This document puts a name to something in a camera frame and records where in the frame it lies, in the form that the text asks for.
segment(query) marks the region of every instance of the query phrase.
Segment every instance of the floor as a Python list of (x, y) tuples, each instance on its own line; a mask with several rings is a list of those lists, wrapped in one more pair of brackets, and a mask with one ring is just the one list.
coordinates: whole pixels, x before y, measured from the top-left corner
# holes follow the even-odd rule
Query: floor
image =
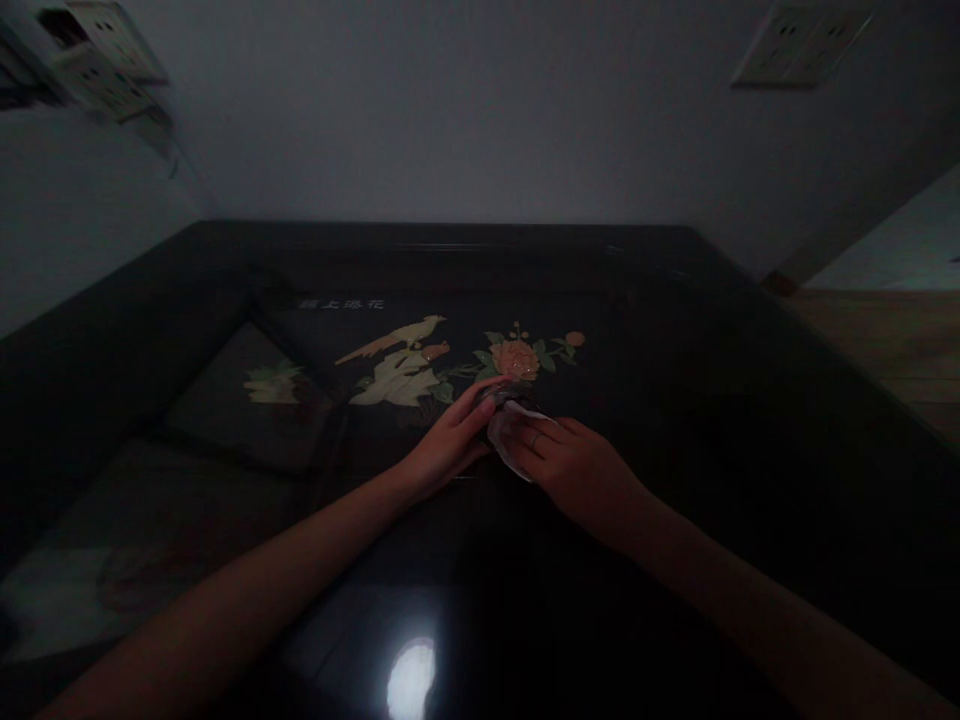
[(960, 292), (801, 290), (784, 302), (960, 451)]

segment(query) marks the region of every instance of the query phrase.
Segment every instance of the wall socket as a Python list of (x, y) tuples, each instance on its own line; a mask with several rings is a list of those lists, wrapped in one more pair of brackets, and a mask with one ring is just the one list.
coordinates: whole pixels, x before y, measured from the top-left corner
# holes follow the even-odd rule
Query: wall socket
[(872, 10), (828, 5), (775, 6), (737, 68), (733, 87), (816, 87), (872, 16)]
[(821, 83), (833, 72), (872, 16), (870, 10), (828, 9), (787, 70), (784, 81), (811, 87)]
[(167, 81), (150, 47), (118, 4), (68, 2), (67, 7), (90, 42), (117, 70), (140, 82)]
[(128, 120), (155, 105), (133, 78), (113, 67), (90, 43), (60, 53), (53, 59), (50, 69), (64, 87), (117, 122)]

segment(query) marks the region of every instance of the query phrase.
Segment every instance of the white wall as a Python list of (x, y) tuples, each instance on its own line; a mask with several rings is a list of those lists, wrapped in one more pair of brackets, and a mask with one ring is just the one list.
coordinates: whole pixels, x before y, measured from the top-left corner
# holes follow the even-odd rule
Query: white wall
[(0, 114), (0, 337), (200, 219), (169, 172), (75, 110)]
[(960, 165), (888, 217), (804, 287), (960, 290)]
[(814, 92), (729, 88), (772, 0), (122, 5), (222, 217), (679, 223), (761, 277), (958, 102), (956, 0), (863, 1)]

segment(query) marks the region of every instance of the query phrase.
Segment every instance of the small object in hand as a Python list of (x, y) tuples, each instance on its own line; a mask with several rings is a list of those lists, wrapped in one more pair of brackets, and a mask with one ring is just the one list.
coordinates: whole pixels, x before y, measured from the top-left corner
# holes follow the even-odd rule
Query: small object in hand
[(513, 400), (520, 407), (532, 412), (540, 412), (537, 401), (533, 395), (533, 388), (529, 383), (522, 383), (510, 378), (504, 378), (498, 383), (494, 383), (488, 388), (484, 388), (477, 395), (474, 407), (479, 407), (487, 398), (493, 398), (493, 404), (496, 406), (496, 412), (503, 410), (503, 405), (507, 400)]

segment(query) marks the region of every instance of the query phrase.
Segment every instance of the inlaid bird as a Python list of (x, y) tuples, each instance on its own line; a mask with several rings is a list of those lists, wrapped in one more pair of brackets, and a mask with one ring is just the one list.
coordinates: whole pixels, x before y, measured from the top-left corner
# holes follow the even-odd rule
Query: inlaid bird
[(413, 325), (404, 325), (402, 328), (398, 328), (388, 335), (384, 335), (379, 340), (374, 340), (372, 343), (367, 343), (362, 348), (354, 350), (349, 355), (344, 355), (342, 358), (337, 360), (334, 365), (340, 365), (345, 363), (347, 360), (353, 360), (355, 357), (372, 357), (376, 355), (381, 350), (386, 350), (391, 348), (397, 343), (405, 342), (407, 344), (407, 350), (411, 347), (419, 348), (420, 341), (424, 338), (430, 337), (433, 334), (434, 329), (437, 327), (438, 322), (446, 320), (443, 315), (427, 315), (423, 322), (414, 323)]

